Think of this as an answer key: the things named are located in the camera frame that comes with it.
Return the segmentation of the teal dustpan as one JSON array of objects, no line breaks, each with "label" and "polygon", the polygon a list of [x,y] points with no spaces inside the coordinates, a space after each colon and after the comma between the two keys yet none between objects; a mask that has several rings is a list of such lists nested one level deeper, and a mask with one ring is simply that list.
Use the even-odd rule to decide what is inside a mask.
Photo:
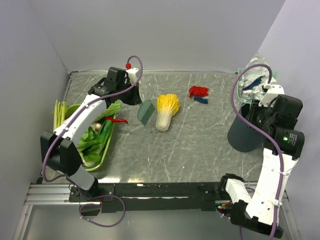
[{"label": "teal dustpan", "polygon": [[245,72],[236,85],[236,95],[242,103],[261,100],[265,92],[264,84],[269,80],[269,71],[265,67],[255,67]]}]

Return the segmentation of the grey paper scrap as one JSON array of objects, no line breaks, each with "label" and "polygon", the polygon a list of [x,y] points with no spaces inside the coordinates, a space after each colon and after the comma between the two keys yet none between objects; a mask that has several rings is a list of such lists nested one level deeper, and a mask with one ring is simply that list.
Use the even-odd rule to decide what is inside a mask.
[{"label": "grey paper scrap", "polygon": [[[265,65],[269,65],[267,59],[261,55],[260,53],[256,53],[252,59],[249,61],[249,63],[247,64],[247,68],[252,66],[252,65],[256,65],[256,64],[265,64]],[[269,70],[264,67],[264,66],[256,66],[253,67],[251,69],[249,69],[248,71],[246,71],[241,79],[239,80],[239,84],[241,87],[247,87],[248,85],[250,85],[254,80],[256,80],[259,77],[262,76],[269,76]]]}]

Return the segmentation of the red paper scrap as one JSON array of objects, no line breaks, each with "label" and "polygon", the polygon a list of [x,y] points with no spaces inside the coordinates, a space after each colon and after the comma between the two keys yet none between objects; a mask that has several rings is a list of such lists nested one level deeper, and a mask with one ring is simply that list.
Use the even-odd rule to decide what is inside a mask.
[{"label": "red paper scrap", "polygon": [[209,95],[209,89],[207,87],[203,87],[203,86],[192,86],[189,89],[189,97],[192,98],[193,96],[196,97],[206,97]]}]

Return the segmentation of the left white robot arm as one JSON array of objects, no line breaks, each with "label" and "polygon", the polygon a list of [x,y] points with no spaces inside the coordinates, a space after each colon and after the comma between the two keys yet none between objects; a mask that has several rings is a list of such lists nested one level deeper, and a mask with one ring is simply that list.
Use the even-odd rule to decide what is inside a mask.
[{"label": "left white robot arm", "polygon": [[141,76],[142,68],[110,67],[107,76],[89,89],[84,101],[64,123],[54,131],[45,131],[41,135],[43,180],[50,181],[46,177],[46,168],[49,167],[81,189],[81,195],[87,201],[98,197],[98,180],[85,170],[77,145],[90,125],[112,103],[120,100],[130,106],[141,104]]}]

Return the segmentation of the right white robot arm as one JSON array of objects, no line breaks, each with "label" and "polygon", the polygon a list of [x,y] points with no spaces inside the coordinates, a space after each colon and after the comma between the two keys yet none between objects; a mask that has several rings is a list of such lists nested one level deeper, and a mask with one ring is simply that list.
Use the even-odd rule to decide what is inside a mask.
[{"label": "right white robot arm", "polygon": [[279,211],[286,184],[305,143],[303,132],[295,130],[303,108],[300,99],[279,94],[267,106],[254,101],[245,122],[265,137],[263,162],[253,194],[245,181],[227,173],[220,180],[218,193],[230,199],[230,207],[221,207],[233,225],[280,239]]}]

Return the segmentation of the teal hand brush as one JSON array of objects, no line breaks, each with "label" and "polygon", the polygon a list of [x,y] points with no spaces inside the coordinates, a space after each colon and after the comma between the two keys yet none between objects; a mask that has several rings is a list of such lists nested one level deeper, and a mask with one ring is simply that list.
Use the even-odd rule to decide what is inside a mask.
[{"label": "teal hand brush", "polygon": [[150,99],[146,99],[139,105],[137,111],[137,119],[143,126],[146,126],[156,108]]}]

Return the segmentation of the dark blue paper scrap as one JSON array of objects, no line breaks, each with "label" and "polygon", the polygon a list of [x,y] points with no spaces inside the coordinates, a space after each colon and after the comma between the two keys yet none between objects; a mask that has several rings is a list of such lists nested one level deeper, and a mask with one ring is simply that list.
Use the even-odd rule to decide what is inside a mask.
[{"label": "dark blue paper scrap", "polygon": [[208,99],[207,98],[202,98],[199,96],[194,96],[193,99],[201,104],[208,104]]}]

